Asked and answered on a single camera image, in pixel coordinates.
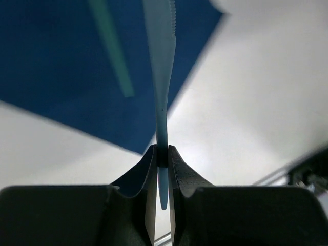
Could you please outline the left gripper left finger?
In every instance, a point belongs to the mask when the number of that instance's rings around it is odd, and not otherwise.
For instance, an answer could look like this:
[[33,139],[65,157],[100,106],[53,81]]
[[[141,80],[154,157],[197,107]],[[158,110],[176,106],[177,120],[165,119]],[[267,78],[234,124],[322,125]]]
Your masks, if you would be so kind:
[[1,190],[1,245],[153,245],[155,146],[111,184]]

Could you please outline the blue plastic knife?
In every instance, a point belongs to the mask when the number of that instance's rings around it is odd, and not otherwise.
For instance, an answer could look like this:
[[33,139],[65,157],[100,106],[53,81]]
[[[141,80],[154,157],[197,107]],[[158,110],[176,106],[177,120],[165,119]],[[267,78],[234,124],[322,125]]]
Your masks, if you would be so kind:
[[145,0],[142,3],[155,99],[159,198],[165,210],[169,197],[168,94],[176,49],[176,9],[174,1]]

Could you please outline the dark blue paper napkin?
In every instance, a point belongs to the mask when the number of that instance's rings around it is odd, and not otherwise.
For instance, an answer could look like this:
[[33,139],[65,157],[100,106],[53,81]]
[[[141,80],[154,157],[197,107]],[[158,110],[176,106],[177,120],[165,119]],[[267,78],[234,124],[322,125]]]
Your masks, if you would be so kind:
[[127,150],[155,133],[141,1],[102,1],[130,81],[120,82],[90,1],[1,1],[1,100]]

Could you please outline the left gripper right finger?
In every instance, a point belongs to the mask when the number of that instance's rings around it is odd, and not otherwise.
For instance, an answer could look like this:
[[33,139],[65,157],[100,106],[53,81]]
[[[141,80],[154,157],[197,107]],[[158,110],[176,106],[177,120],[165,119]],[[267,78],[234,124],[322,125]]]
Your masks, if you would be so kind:
[[217,187],[168,149],[173,245],[327,245],[327,217],[294,186]]

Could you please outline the teal plastic spoon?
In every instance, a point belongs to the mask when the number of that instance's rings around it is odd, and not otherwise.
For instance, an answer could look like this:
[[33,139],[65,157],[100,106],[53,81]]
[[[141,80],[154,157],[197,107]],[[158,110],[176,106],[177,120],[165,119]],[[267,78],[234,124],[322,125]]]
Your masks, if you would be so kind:
[[120,89],[124,97],[133,97],[133,85],[108,3],[90,0],[88,4]]

